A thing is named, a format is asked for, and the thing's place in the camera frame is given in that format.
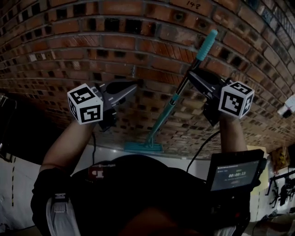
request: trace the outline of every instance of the black cable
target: black cable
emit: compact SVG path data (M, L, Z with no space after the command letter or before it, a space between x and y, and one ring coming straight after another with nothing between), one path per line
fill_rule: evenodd
M95 134L92 132L92 137L93 137L93 152L92 152L92 165L94 165L94 154L96 152L96 138L95 138Z
M217 134L220 133L220 130L217 131L215 134L212 134L203 144L202 146L200 147L200 149L198 150L198 152L196 153L196 155L194 156L194 158L191 160L191 162L189 163L188 165L188 168L186 170L186 172L189 171L189 167L193 164L193 161L195 160L195 158L199 155L200 151L202 150L202 148L206 145L206 143L208 143L214 136L216 136Z

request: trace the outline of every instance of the curved brick wall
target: curved brick wall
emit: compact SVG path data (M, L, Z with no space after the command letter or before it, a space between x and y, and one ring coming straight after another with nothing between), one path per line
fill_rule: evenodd
M142 79L135 98L118 109L117 127L99 134L98 143L144 141L204 36L217 29L201 66L255 89L242 125L248 144L271 151L295 141L294 116L276 112L295 92L293 10L283 0L4 0L0 89L26 97L65 127L72 119L66 91ZM184 92L157 137L166 153L191 155L218 128L202 116L203 104L193 88ZM217 138L202 154L219 150Z

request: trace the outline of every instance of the white cube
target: white cube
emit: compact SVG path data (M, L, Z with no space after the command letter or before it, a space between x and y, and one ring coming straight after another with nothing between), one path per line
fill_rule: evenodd
M241 119L250 110L254 90L242 82L234 82L221 90L219 110Z
M103 119L103 101L87 84L68 92L70 110L79 124L97 122Z

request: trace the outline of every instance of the screen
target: screen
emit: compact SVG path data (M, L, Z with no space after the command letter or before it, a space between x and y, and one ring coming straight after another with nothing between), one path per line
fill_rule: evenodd
M259 161L218 166L211 191L232 189L250 184L256 173Z

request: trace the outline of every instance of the mop head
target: mop head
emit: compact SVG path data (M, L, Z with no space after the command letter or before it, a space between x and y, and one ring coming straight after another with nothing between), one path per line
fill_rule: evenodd
M124 146L125 152L130 153L163 153L162 144L146 144L137 142L127 142Z

